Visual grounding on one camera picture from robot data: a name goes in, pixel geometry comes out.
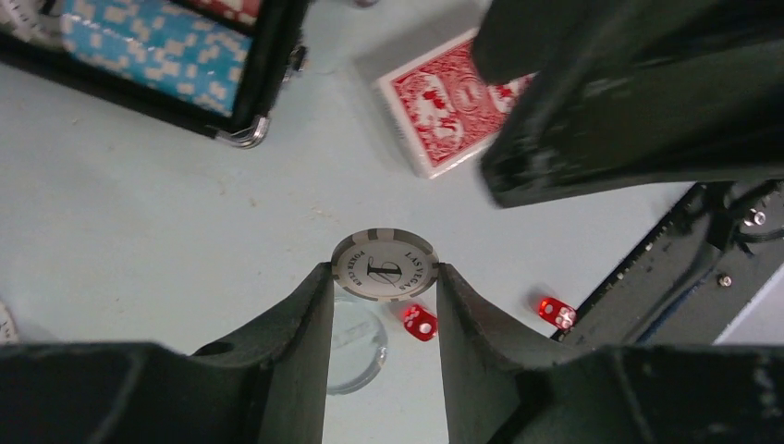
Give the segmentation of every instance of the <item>table surface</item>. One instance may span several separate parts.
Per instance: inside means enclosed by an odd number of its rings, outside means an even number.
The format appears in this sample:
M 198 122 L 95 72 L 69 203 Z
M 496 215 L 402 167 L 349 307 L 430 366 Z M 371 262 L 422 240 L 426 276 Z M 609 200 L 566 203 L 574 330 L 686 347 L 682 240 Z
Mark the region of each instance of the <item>table surface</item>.
M 250 151 L 0 66 L 0 300 L 22 337 L 148 339 L 193 352 L 373 227 L 423 236 L 489 301 L 551 334 L 530 294 L 579 305 L 689 184 L 501 211 L 474 162 L 415 177 L 394 142 L 366 128 L 344 71 L 452 5 L 313 5 L 311 66 Z M 434 290 L 423 301 L 435 308 Z M 362 390 L 328 397 L 327 444 L 447 441 L 437 340 L 385 322 L 386 365 Z

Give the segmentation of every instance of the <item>metal corner of case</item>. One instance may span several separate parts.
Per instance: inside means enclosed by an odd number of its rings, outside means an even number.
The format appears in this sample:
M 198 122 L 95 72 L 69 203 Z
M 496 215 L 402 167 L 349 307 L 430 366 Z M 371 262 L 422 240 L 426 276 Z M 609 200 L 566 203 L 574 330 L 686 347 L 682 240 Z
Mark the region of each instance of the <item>metal corner of case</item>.
M 240 150 L 250 150 L 264 140 L 269 130 L 269 123 L 269 117 L 256 116 L 249 128 L 237 132 L 221 129 L 215 134 L 215 139 Z

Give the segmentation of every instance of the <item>poker chip case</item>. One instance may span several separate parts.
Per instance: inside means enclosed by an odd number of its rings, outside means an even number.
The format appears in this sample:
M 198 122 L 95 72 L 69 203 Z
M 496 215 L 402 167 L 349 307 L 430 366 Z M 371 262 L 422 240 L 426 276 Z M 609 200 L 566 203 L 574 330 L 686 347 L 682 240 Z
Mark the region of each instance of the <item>poker chip case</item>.
M 310 3 L 0 0 L 0 62 L 252 148 L 302 67 Z

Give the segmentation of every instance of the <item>white poker chip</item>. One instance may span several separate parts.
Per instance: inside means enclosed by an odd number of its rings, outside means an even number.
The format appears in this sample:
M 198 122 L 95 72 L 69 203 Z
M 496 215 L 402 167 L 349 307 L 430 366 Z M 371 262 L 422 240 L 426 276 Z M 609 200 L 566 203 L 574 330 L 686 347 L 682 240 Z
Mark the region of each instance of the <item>white poker chip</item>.
M 59 11 L 64 0 L 0 0 L 0 27 L 22 42 L 62 48 Z
M 14 319 L 6 306 L 0 302 L 0 345 L 16 344 L 19 342 L 19 334 Z
M 408 231 L 367 229 L 335 248 L 332 275 L 354 296 L 398 302 L 420 295 L 438 280 L 438 256 L 427 240 Z

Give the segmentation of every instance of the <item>screw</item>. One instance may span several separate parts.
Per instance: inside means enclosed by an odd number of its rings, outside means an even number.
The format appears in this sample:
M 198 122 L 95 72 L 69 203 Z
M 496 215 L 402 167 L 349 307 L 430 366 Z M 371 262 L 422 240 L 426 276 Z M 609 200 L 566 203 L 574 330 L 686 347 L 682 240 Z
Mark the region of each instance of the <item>screw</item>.
M 756 225 L 757 227 L 764 225 L 766 221 L 765 213 L 758 211 L 754 208 L 749 210 L 749 215 L 743 221 L 746 227 L 752 227 Z
M 717 282 L 720 287 L 726 288 L 732 285 L 732 277 L 729 277 L 729 275 L 719 275 Z

